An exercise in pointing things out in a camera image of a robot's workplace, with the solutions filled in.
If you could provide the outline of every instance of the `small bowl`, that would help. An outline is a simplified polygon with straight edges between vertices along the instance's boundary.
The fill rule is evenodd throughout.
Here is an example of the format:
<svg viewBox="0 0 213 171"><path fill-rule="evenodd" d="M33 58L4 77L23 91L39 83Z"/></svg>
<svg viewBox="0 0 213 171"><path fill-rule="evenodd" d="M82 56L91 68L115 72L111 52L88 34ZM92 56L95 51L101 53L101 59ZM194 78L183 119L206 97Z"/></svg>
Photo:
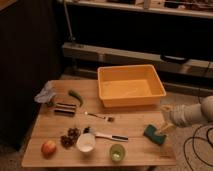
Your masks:
<svg viewBox="0 0 213 171"><path fill-rule="evenodd" d="M91 133L81 134L78 137L76 146L84 154L91 153L95 148L95 136Z"/></svg>
<svg viewBox="0 0 213 171"><path fill-rule="evenodd" d="M125 157L125 148L121 144L114 144L110 148L110 158L114 162L120 162Z"/></svg>

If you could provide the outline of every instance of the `fork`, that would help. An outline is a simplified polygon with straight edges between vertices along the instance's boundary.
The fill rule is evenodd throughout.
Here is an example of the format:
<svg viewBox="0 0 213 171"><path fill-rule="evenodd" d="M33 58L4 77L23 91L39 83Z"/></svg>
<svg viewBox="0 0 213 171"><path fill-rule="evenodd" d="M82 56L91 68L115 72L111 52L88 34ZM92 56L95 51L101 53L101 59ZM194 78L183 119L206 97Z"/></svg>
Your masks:
<svg viewBox="0 0 213 171"><path fill-rule="evenodd" d="M88 112L84 112L85 115L90 115L90 116L95 116L97 118L100 118L100 119L104 119L105 121L107 122L114 122L115 118L114 117L110 117L110 116L99 116L97 114L94 114L94 113L88 113Z"/></svg>

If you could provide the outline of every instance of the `green sponge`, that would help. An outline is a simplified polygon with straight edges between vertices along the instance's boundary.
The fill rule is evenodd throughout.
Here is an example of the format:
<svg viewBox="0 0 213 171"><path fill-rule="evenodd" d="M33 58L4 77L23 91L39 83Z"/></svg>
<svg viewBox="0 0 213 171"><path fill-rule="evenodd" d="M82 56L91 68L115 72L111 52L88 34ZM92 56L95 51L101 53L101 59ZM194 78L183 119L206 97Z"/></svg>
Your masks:
<svg viewBox="0 0 213 171"><path fill-rule="evenodd" d="M156 135L156 131L157 128L155 128L153 125L148 125L143 135L149 138L155 144L162 145L166 139L166 135Z"/></svg>

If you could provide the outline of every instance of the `red apple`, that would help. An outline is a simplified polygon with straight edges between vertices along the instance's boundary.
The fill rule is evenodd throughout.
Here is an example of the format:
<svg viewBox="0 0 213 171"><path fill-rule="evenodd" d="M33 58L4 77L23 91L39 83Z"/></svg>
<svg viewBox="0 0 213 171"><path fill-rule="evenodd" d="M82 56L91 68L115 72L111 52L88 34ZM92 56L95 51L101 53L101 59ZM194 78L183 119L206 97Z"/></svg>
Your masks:
<svg viewBox="0 0 213 171"><path fill-rule="evenodd" d="M41 146L41 152L45 157L49 157L56 152L56 143L52 140L47 140Z"/></svg>

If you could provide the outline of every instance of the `white cup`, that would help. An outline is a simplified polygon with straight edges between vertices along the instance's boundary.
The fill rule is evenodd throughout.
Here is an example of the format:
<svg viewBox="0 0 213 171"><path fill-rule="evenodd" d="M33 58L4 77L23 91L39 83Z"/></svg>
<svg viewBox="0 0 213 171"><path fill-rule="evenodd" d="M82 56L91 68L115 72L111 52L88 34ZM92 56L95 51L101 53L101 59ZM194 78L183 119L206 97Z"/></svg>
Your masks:
<svg viewBox="0 0 213 171"><path fill-rule="evenodd" d="M91 133L81 134L78 137L76 146L84 154L90 154L95 148L95 136Z"/></svg>

